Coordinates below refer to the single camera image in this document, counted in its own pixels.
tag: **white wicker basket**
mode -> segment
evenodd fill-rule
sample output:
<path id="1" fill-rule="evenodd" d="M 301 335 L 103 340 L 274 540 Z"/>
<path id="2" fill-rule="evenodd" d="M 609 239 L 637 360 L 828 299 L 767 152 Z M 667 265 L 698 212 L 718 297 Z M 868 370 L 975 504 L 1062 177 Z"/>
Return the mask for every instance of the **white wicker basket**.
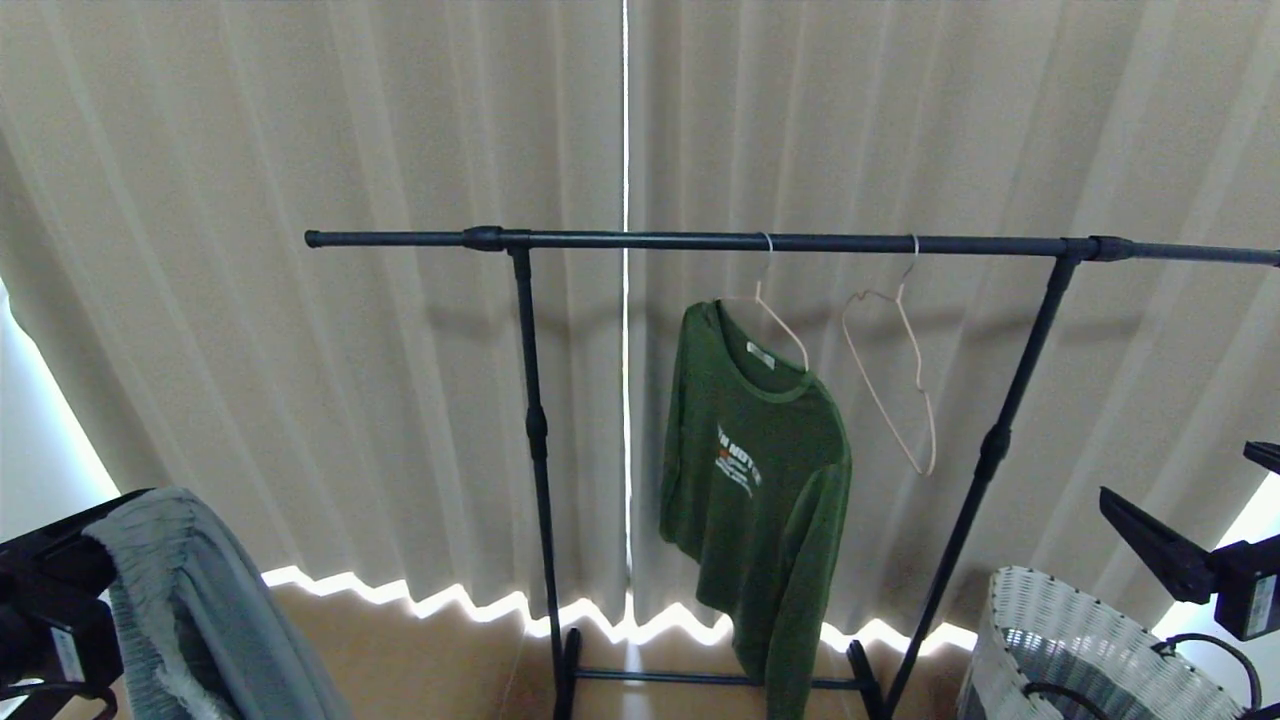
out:
<path id="1" fill-rule="evenodd" d="M 960 720 L 1094 720 L 1079 705 L 1023 693 L 1028 683 L 1076 691 L 1108 720 L 1229 720 L 1244 708 L 1138 623 L 1050 575 L 1004 568 L 991 597 L 964 691 Z"/>

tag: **shirt neckline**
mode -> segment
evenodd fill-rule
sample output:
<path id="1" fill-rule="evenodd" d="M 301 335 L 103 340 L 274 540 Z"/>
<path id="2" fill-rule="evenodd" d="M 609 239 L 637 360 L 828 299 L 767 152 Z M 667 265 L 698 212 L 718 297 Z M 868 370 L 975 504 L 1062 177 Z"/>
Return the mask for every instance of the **shirt neckline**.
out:
<path id="1" fill-rule="evenodd" d="M 753 338 L 746 331 L 742 329 L 741 325 L 739 325 L 733 320 L 733 318 L 724 309 L 723 302 L 719 300 L 712 302 L 710 320 L 712 320 L 712 329 L 716 331 L 716 347 L 721 354 L 721 359 L 730 366 L 730 373 L 733 375 L 737 383 L 741 384 L 751 395 L 759 397 L 765 402 L 776 402 L 776 404 L 791 402 L 797 397 L 800 397 L 801 395 L 804 395 L 809 389 L 809 387 L 813 386 L 813 382 L 815 379 L 813 372 L 805 370 L 804 368 L 800 368 L 799 365 L 792 364 L 790 360 L 780 357 L 777 355 L 773 355 L 773 357 L 778 364 L 801 374 L 800 382 L 796 383 L 796 387 L 782 392 L 771 392 L 753 383 L 746 377 L 746 373 L 742 372 L 742 368 L 740 368 L 737 361 L 733 359 L 733 354 L 728 351 L 728 337 L 726 337 L 724 331 L 726 328 L 732 328 L 733 332 L 742 336 L 748 342 L 754 343 L 756 347 L 763 347 L 763 346 L 759 342 L 755 342 L 755 338 Z"/>

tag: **gray garment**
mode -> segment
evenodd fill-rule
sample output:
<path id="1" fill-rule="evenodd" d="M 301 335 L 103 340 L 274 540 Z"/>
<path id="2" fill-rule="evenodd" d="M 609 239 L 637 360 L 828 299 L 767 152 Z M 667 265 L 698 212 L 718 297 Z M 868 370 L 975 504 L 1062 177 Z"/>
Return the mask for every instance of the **gray garment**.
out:
<path id="1" fill-rule="evenodd" d="M 137 720 L 351 717 L 248 553 L 189 491 L 151 491 L 84 534 L 115 561 L 111 607 Z"/>

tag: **curtain fold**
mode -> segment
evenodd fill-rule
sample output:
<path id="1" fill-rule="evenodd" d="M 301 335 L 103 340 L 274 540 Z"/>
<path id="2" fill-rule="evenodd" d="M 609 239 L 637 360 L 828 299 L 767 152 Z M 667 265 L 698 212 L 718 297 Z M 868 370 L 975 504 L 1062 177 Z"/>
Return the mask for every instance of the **curtain fold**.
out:
<path id="1" fill-rule="evenodd" d="M 192 488 L 264 568 L 520 591 L 543 614 L 509 259 L 302 233 L 618 227 L 620 23 L 558 3 L 0 8 L 0 186 L 28 210 L 0 258 L 122 489 Z M 534 282 L 561 592 L 617 620 L 621 254 L 536 252 Z"/>
<path id="2" fill-rule="evenodd" d="M 1120 234 L 1275 245 L 1277 29 L 1267 5 L 631 0 L 635 229 Z M 1051 261 L 920 258 L 905 305 L 938 468 L 919 478 L 858 374 L 840 311 L 910 259 L 780 254 L 772 307 L 845 413 L 854 491 L 827 620 L 909 632 L 996 419 Z M 631 254 L 637 620 L 696 606 L 696 566 L 657 537 L 680 311 L 750 295 L 759 254 Z M 1213 542 L 1262 478 L 1276 427 L 1265 269 L 1084 266 L 1059 313 L 941 619 L 973 624 L 989 571 L 1030 564 L 1153 621 L 1167 596 L 1096 510 L 1107 484 Z M 735 316 L 800 354 L 749 304 Z M 904 438 L 928 450 L 891 304 L 849 313 Z"/>

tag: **white wire hanger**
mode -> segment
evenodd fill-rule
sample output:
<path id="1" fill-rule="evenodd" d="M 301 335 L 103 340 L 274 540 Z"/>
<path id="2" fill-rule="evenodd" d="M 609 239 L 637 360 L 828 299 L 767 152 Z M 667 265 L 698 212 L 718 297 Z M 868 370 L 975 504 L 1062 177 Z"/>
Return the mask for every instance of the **white wire hanger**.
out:
<path id="1" fill-rule="evenodd" d="M 876 407 L 879 407 L 881 416 L 884 418 L 884 424 L 888 425 L 890 432 L 893 433 L 893 439 L 896 439 L 897 446 L 902 448 L 902 454 L 906 455 L 906 459 L 911 462 L 911 468 L 915 469 L 915 473 L 918 475 L 928 477 L 933 474 L 933 468 L 938 461 L 938 434 L 933 425 L 933 402 L 929 401 L 929 391 L 924 389 L 924 386 L 920 383 L 920 372 L 924 365 L 920 359 L 920 343 L 915 341 L 915 332 L 911 329 L 911 322 L 906 319 L 906 310 L 902 309 L 902 291 L 906 288 L 906 277 L 915 269 L 915 261 L 920 258 L 920 238 L 913 233 L 911 240 L 915 242 L 915 254 L 911 256 L 911 264 L 908 265 L 906 272 L 902 273 L 902 279 L 897 283 L 897 293 L 895 293 L 893 297 L 890 297 L 876 290 L 864 290 L 850 295 L 849 300 L 845 301 L 845 309 L 840 313 L 840 327 L 845 331 L 845 341 L 849 342 L 849 351 L 854 354 L 854 363 L 858 364 L 858 372 L 861 373 L 863 380 L 867 383 L 867 389 L 870 391 L 872 400 L 876 401 Z M 906 442 L 902 441 L 902 436 L 893 425 L 893 420 L 890 419 L 888 411 L 884 410 L 884 404 L 881 402 L 879 395 L 876 392 L 876 387 L 872 384 L 872 379 L 867 374 L 867 368 L 863 366 L 863 359 L 858 356 L 858 348 L 854 347 L 854 338 L 849 333 L 849 323 L 845 320 L 845 315 L 849 314 L 849 306 L 852 305 L 855 300 L 864 300 L 868 296 L 878 297 L 897 306 L 897 315 L 902 318 L 902 325 L 906 328 L 906 337 L 910 338 L 911 350 L 915 351 L 915 391 L 924 396 L 924 411 L 929 416 L 929 465 L 924 469 L 922 469 L 920 464 L 911 456 L 911 451 L 908 450 Z"/>
<path id="2" fill-rule="evenodd" d="M 769 304 L 764 301 L 764 295 L 763 295 L 764 277 L 769 273 L 769 268 L 773 265 L 773 238 L 769 237 L 769 233 L 767 233 L 767 232 L 762 232 L 760 234 L 764 236 L 764 240 L 769 241 L 769 256 L 768 256 L 768 260 L 765 260 L 765 263 L 764 263 L 764 269 L 760 270 L 760 277 L 755 281 L 755 296 L 754 297 L 731 296 L 731 297 L 719 297 L 718 300 L 721 300 L 721 301 L 724 301 L 724 300 L 745 300 L 745 301 L 755 302 L 760 307 L 764 307 L 764 311 L 768 313 L 769 316 L 773 318 L 780 325 L 782 325 L 782 329 L 786 331 L 788 336 L 791 336 L 791 340 L 794 340 L 796 342 L 796 345 L 800 346 L 800 355 L 804 357 L 804 369 L 808 373 L 809 372 L 809 351 L 805 350 L 804 343 L 800 342 L 800 336 L 797 336 L 796 333 L 794 333 L 791 331 L 791 327 L 787 325 L 782 320 L 782 318 L 780 318 L 778 314 L 773 311 L 773 307 L 769 307 Z"/>

